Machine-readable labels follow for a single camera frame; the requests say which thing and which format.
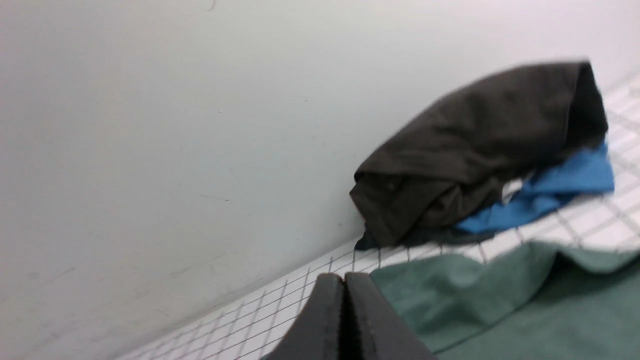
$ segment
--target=white wall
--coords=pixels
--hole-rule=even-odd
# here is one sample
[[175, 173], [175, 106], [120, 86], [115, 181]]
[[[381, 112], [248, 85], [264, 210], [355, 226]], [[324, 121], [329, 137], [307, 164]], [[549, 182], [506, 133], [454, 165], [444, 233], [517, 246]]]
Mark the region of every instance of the white wall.
[[105, 359], [353, 238], [352, 174], [523, 61], [640, 69], [640, 1], [3, 0], [0, 358]]

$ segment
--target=metal grid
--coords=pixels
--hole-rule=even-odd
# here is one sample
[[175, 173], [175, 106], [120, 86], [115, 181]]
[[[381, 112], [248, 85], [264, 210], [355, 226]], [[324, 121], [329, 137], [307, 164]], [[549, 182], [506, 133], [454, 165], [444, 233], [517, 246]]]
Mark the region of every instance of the metal grid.
[[609, 154], [616, 174], [612, 195], [581, 197], [534, 223], [500, 233], [478, 245], [352, 251], [354, 241], [263, 289], [205, 316], [121, 360], [256, 360], [285, 335], [311, 294], [318, 274], [371, 272], [440, 254], [458, 253], [487, 262], [537, 238], [607, 250], [640, 248], [640, 76], [605, 98]]

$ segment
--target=blue cloth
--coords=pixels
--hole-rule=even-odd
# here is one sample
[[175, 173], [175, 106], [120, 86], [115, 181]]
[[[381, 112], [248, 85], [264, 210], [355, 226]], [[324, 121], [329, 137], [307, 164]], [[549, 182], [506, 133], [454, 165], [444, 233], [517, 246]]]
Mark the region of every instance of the blue cloth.
[[583, 149], [563, 164], [536, 174], [507, 204], [497, 202], [455, 227], [470, 233], [507, 230], [559, 209], [577, 195], [613, 190], [613, 169], [607, 158], [607, 145], [603, 143], [597, 149]]

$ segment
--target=green towel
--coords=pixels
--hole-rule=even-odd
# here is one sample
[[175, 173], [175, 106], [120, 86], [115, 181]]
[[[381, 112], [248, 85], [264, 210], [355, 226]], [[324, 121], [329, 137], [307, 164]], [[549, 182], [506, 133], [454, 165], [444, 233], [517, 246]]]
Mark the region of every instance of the green towel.
[[530, 242], [487, 265], [461, 255], [371, 274], [441, 360], [640, 359], [640, 261]]

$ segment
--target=cloth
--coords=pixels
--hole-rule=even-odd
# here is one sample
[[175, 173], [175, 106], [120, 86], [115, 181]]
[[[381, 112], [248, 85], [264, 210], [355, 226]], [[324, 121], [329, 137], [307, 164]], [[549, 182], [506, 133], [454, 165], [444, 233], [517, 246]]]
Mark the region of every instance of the cloth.
[[355, 172], [351, 198], [382, 246], [411, 228], [453, 226], [504, 184], [604, 140], [591, 65], [529, 65], [437, 100]]
[[[378, 243], [376, 237], [369, 229], [366, 229], [361, 239], [356, 242], [353, 250], [370, 250], [380, 249], [382, 246]], [[435, 242], [444, 245], [468, 245], [477, 244], [482, 241], [491, 239], [495, 236], [495, 232], [487, 231], [484, 233], [470, 233], [468, 231], [459, 230], [455, 227], [448, 229], [426, 229], [416, 227], [409, 231], [396, 245], [405, 247], [413, 247], [426, 244], [427, 242]]]
[[513, 198], [513, 196], [517, 194], [520, 191], [520, 189], [522, 189], [524, 182], [527, 180], [526, 177], [517, 177], [514, 180], [508, 181], [502, 187], [502, 198], [500, 200], [501, 203], [508, 204], [509, 201], [511, 201], [511, 198]]
[[375, 270], [440, 360], [636, 359], [640, 261], [531, 242], [487, 265], [444, 255]]
[[577, 195], [613, 190], [613, 169], [603, 143], [597, 149], [583, 149], [564, 163], [532, 177], [507, 204], [498, 201], [462, 220], [456, 228], [470, 233], [507, 230], [559, 209]]

